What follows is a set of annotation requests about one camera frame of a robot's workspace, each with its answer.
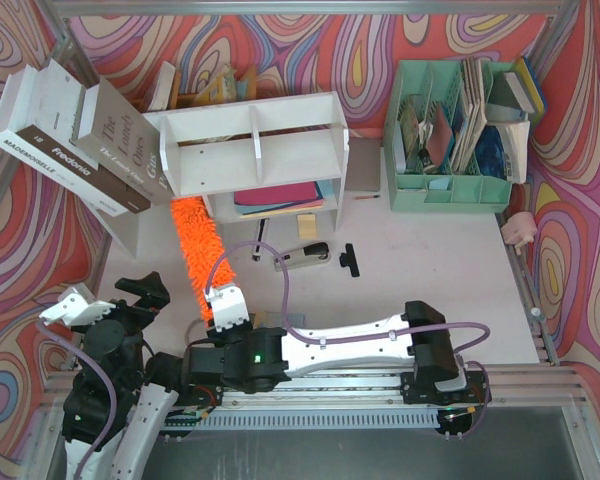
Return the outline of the orange chenille duster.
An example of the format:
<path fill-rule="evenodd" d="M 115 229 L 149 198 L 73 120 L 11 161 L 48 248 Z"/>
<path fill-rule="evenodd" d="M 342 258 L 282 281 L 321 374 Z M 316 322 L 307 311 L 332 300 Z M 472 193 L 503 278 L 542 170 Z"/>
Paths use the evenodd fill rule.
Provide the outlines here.
<path fill-rule="evenodd" d="M 207 306 L 204 289 L 214 263 L 225 252 L 222 239 L 201 197 L 173 199 L 170 209 L 200 316 L 210 327 L 212 311 Z"/>

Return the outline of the black T-shaped clip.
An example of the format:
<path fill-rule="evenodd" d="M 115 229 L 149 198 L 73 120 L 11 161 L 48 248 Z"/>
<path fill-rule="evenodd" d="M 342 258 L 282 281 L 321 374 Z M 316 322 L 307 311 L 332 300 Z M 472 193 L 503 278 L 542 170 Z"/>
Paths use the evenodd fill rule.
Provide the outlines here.
<path fill-rule="evenodd" d="M 360 276 L 359 266 L 352 243 L 345 244 L 345 251 L 339 255 L 339 264 L 342 268 L 348 268 L 353 278 Z"/>

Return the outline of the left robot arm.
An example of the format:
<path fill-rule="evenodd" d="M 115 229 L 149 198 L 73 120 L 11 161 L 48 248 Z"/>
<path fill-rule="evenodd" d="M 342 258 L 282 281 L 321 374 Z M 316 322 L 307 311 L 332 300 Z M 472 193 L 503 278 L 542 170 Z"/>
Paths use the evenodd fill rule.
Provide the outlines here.
<path fill-rule="evenodd" d="M 170 302 L 159 273 L 121 278 L 115 287 L 136 301 L 99 301 L 74 286 L 58 303 L 61 321 L 83 336 L 81 369 L 63 405 L 69 479 L 140 478 L 183 390 L 180 357 L 143 357 L 143 331 Z"/>

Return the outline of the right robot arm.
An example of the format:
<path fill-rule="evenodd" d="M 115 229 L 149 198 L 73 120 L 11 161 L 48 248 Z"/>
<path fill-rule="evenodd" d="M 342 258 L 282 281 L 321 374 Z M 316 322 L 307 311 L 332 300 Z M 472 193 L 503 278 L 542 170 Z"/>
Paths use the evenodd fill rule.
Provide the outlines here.
<path fill-rule="evenodd" d="M 468 380 L 442 313 L 423 301 L 388 318 L 340 328 L 234 327 L 187 347 L 181 382 L 264 393 L 310 373 L 365 365 L 413 368 L 416 398 L 457 393 Z"/>

